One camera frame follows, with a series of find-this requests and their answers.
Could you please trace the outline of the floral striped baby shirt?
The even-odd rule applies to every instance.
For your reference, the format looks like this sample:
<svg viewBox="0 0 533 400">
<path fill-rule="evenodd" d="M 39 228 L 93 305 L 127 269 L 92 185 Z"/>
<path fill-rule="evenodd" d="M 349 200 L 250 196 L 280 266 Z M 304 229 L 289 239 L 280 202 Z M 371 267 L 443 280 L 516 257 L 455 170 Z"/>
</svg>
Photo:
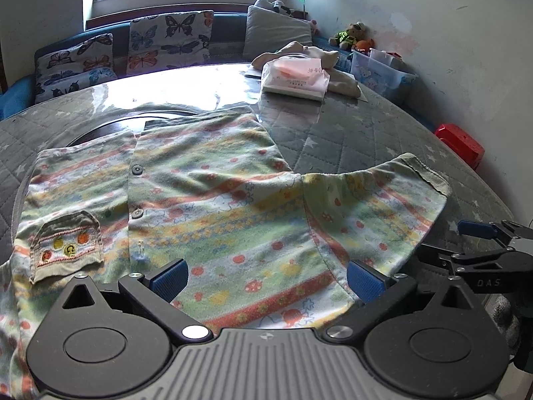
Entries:
<svg viewBox="0 0 533 400">
<path fill-rule="evenodd" d="M 40 152 L 1 267 L 1 391 L 30 399 L 28 344 L 68 281 L 110 284 L 174 259 L 174 307 L 227 327 L 320 327 L 357 302 L 350 261 L 396 273 L 451 187 L 413 154 L 294 172 L 246 108 Z"/>
</svg>

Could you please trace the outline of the red plastic stool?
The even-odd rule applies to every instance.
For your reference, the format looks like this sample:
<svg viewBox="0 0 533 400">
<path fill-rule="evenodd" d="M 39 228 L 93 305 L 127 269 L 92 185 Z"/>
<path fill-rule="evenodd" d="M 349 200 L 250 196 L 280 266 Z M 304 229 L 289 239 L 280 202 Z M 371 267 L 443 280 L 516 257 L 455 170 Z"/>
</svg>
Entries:
<svg viewBox="0 0 533 400">
<path fill-rule="evenodd" d="M 467 132 L 455 124 L 441 124 L 434 135 L 452 149 L 469 167 L 476 170 L 485 154 L 485 149 Z"/>
</svg>

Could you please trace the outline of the round black induction cooktop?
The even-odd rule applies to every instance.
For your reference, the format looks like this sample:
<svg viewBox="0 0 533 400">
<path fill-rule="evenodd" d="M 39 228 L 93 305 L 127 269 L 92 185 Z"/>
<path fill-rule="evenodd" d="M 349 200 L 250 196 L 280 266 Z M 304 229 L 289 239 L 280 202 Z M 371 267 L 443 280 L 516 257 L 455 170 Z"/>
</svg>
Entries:
<svg viewBox="0 0 533 400">
<path fill-rule="evenodd" d="M 127 117 L 120 117 L 99 125 L 83 135 L 74 138 L 68 147 L 81 145 L 83 143 L 98 139 L 105 135 L 112 135 L 124 130 L 132 131 L 134 134 L 142 132 L 148 122 L 167 121 L 181 117 L 195 116 L 196 113 L 190 110 L 171 110 L 168 112 L 144 112 Z"/>
</svg>

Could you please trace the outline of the clear plastic storage box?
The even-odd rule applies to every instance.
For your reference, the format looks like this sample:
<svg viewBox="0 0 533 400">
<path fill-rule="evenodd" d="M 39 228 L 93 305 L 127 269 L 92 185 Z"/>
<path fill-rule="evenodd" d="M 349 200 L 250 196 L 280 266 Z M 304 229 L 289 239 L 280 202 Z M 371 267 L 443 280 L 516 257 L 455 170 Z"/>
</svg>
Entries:
<svg viewBox="0 0 533 400">
<path fill-rule="evenodd" d="M 359 84 L 399 106 L 405 102 L 418 79 L 414 73 L 395 69 L 360 52 L 352 54 L 350 73 Z"/>
</svg>

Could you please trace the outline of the beige crumpled garment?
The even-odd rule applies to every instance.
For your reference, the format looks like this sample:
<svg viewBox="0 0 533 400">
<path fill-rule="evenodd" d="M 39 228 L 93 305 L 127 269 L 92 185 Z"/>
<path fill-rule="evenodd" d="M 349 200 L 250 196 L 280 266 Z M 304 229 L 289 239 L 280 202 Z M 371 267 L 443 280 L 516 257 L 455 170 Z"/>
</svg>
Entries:
<svg viewBox="0 0 533 400">
<path fill-rule="evenodd" d="M 334 68 L 339 60 L 339 52 L 336 51 L 324 51 L 315 46 L 305 46 L 300 42 L 293 41 L 277 52 L 264 52 L 260 54 L 251 62 L 251 66 L 262 74 L 263 67 L 268 61 L 274 61 L 275 59 L 284 56 L 320 59 L 321 67 L 330 75 L 327 91 L 351 98 L 360 97 L 361 91 L 359 83 L 355 80 L 354 76 Z"/>
</svg>

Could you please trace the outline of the pink plastic packet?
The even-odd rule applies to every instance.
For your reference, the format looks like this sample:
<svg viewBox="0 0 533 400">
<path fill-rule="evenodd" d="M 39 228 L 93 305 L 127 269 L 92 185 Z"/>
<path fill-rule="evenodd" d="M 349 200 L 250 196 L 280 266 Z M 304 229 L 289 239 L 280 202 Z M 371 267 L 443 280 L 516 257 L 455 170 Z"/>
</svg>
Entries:
<svg viewBox="0 0 533 400">
<path fill-rule="evenodd" d="M 284 56 L 264 65 L 261 91 L 322 102 L 329 82 L 320 59 Z"/>
</svg>

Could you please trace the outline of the left butterfly cushion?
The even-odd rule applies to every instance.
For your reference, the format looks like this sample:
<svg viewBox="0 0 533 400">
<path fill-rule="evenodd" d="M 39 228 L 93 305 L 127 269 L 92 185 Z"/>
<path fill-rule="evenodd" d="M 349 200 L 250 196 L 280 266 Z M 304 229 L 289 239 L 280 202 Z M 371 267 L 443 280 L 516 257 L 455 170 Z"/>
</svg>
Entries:
<svg viewBox="0 0 533 400">
<path fill-rule="evenodd" d="M 116 80 L 113 34 L 103 33 L 36 61 L 35 102 Z"/>
</svg>

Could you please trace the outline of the butterfly cushion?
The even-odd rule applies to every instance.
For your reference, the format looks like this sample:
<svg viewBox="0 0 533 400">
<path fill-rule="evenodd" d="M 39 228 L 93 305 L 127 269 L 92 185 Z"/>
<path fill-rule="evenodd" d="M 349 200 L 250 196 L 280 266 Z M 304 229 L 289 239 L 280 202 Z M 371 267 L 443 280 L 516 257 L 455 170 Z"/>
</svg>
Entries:
<svg viewBox="0 0 533 400">
<path fill-rule="evenodd" d="M 212 11 L 177 12 L 131 21 L 127 75 L 207 63 L 213 23 Z"/>
<path fill-rule="evenodd" d="M 103 33 L 36 61 L 35 102 L 116 80 L 113 34 Z"/>
</svg>

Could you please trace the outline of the teddy bear plush toy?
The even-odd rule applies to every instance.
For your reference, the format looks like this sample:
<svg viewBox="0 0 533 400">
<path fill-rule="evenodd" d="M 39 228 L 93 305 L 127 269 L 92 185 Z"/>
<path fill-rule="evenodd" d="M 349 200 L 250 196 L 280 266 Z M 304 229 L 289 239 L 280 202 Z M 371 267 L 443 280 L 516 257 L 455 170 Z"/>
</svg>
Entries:
<svg viewBox="0 0 533 400">
<path fill-rule="evenodd" d="M 346 52 L 368 53 L 375 47 L 374 40 L 367 37 L 367 27 L 362 22 L 349 24 L 345 30 L 331 37 L 329 44 Z"/>
</svg>

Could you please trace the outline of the right butterfly cushion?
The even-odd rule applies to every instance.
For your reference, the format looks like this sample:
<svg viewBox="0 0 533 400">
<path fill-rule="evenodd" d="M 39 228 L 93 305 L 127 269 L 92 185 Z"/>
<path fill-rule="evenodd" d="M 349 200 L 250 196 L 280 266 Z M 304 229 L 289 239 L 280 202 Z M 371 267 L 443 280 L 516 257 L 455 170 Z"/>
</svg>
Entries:
<svg viewBox="0 0 533 400">
<path fill-rule="evenodd" d="M 177 12 L 131 21 L 127 75 L 207 63 L 213 23 L 212 11 Z"/>
</svg>

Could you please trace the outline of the grey white pillow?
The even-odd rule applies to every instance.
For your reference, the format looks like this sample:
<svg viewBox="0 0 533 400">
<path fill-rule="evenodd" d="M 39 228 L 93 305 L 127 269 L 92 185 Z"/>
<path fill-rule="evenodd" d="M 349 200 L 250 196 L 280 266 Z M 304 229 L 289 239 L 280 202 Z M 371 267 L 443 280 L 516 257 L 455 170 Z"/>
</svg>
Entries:
<svg viewBox="0 0 533 400">
<path fill-rule="evenodd" d="M 275 52 L 289 42 L 312 44 L 310 24 L 255 5 L 247 13 L 243 56 L 253 61 L 264 52 Z"/>
</svg>

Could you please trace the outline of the white plush toy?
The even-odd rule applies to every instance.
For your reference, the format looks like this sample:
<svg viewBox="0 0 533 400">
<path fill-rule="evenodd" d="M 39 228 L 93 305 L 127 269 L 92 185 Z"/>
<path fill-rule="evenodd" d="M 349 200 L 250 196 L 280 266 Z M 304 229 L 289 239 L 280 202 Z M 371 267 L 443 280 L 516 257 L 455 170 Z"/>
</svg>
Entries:
<svg viewBox="0 0 533 400">
<path fill-rule="evenodd" d="M 281 0 L 256 0 L 255 4 L 256 7 L 260 7 L 262 9 L 266 9 L 275 13 L 278 13 L 280 15 L 292 15 L 292 9 L 289 8 L 284 4 Z"/>
</svg>

